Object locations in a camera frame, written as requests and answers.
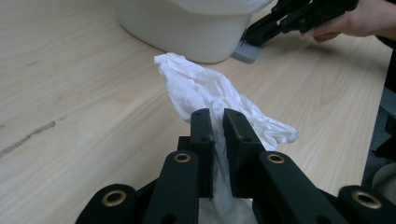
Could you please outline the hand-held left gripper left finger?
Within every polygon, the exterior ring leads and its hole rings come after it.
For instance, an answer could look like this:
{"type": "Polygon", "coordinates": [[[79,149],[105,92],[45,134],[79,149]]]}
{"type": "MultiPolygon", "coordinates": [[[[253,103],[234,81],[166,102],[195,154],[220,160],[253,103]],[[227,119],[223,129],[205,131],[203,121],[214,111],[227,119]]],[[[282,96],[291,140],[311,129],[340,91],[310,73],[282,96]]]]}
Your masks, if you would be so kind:
{"type": "Polygon", "coordinates": [[[199,109],[191,114],[190,150],[199,160],[199,197],[213,197],[213,136],[210,111],[199,109]]]}

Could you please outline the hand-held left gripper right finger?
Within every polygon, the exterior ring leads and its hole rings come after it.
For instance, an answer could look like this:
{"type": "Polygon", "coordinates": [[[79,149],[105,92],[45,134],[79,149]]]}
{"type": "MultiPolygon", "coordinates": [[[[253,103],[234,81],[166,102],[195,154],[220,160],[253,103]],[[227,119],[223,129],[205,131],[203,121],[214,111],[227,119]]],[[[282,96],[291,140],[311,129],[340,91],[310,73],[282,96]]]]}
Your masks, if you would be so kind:
{"type": "Polygon", "coordinates": [[[224,109],[223,129],[232,194],[236,198],[253,198],[259,156],[264,152],[262,142],[246,116],[230,108],[224,109]]]}

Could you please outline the white pedal trash can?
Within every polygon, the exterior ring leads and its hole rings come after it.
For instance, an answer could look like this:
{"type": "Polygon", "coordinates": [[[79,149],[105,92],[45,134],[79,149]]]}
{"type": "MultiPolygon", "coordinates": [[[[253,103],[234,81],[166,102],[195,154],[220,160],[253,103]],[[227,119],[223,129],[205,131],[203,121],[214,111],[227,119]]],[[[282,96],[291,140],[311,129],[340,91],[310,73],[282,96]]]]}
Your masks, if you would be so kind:
{"type": "Polygon", "coordinates": [[[229,58],[252,15],[274,0],[114,0],[120,25],[139,40],[198,63],[229,58]]]}

